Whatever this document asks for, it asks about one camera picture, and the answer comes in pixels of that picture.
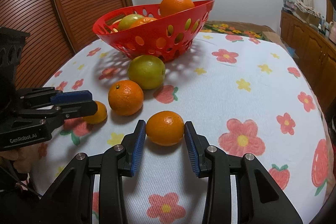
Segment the person's left hand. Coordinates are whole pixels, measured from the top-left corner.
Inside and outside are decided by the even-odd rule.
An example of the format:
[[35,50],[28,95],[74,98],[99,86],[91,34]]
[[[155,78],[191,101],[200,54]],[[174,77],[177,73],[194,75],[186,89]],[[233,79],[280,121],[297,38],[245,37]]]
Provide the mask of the person's left hand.
[[38,144],[19,149],[1,152],[1,158],[13,161],[14,168],[19,173],[29,173],[32,166],[38,161]]

